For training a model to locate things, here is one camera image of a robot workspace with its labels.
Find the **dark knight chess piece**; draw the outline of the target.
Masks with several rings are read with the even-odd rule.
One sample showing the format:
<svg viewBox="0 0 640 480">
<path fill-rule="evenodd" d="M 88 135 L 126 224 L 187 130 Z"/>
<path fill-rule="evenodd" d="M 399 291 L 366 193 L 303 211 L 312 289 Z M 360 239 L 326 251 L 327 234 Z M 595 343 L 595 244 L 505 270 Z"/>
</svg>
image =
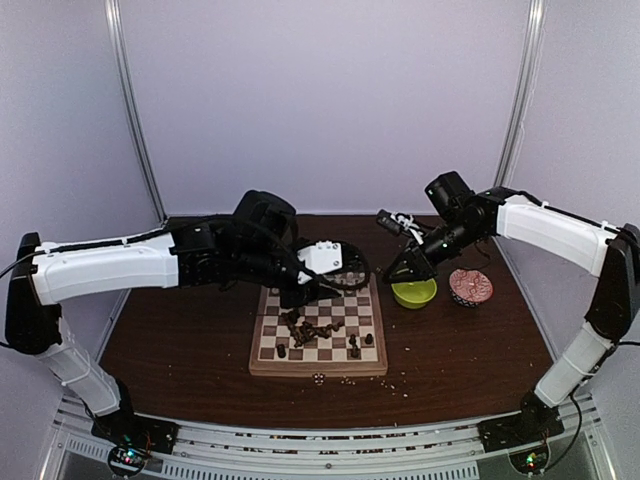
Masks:
<svg viewBox="0 0 640 480">
<path fill-rule="evenodd" d="M 350 357 L 353 359 L 361 358 L 361 348 L 358 344 L 358 338 L 355 334 L 352 334 L 349 337 L 349 345 L 350 345 Z"/>
</svg>

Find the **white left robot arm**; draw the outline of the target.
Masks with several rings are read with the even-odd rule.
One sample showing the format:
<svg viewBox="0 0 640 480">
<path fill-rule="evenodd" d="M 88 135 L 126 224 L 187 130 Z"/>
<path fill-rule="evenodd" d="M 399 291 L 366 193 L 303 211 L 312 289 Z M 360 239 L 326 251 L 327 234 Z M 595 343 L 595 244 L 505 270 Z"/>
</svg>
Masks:
<svg viewBox="0 0 640 480">
<path fill-rule="evenodd" d="M 126 385 L 75 338 L 65 303 L 137 288 L 243 282 L 276 288 L 280 306 L 295 310 L 365 287 L 370 266 L 348 242 L 302 239 L 291 204 L 250 190 L 229 214 L 192 217 L 133 236 L 57 243 L 27 233 L 3 276 L 3 346 L 37 358 L 83 402 L 100 433 L 130 445 L 148 438 L 150 429 L 135 413 Z"/>
</svg>

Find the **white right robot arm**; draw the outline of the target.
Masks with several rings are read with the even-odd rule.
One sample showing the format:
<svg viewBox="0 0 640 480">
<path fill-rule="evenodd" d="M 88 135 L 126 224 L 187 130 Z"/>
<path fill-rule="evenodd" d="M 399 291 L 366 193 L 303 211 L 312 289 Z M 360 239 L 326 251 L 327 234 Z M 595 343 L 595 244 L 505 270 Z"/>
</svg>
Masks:
<svg viewBox="0 0 640 480">
<path fill-rule="evenodd" d="M 384 273 L 388 284 L 427 281 L 438 266 L 489 237 L 527 244 L 556 257 L 542 282 L 574 313 L 584 302 L 574 338 L 522 398 L 520 412 L 504 431 L 520 441 L 541 436 L 557 419 L 557 408 L 594 376 L 639 314 L 639 230 L 612 226 L 563 211 L 526 191 L 493 187 L 475 193 L 443 180 L 425 193 L 443 222 L 429 229 L 411 215 L 381 210 L 377 223 L 408 241 Z"/>
</svg>

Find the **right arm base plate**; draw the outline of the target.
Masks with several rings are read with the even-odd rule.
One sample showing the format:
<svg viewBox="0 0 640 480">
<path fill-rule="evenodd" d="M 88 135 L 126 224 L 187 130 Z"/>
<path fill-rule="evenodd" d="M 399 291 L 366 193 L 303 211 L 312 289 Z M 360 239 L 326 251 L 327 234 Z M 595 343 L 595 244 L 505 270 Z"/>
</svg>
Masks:
<svg viewBox="0 0 640 480">
<path fill-rule="evenodd" d="M 477 428 L 486 453 L 540 442 L 565 431 L 559 418 L 552 418 L 540 426 L 526 421 L 522 413 L 484 420 Z"/>
</svg>

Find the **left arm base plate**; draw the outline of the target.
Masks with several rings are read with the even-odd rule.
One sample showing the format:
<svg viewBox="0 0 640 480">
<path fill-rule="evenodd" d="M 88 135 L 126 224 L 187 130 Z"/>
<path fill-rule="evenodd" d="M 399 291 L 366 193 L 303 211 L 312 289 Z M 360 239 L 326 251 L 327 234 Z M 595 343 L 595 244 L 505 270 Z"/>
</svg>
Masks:
<svg viewBox="0 0 640 480">
<path fill-rule="evenodd" d="M 91 434 L 115 445 L 130 447 L 143 453 L 171 454 L 179 431 L 179 425 L 134 415 L 130 418 L 97 417 Z"/>
</svg>

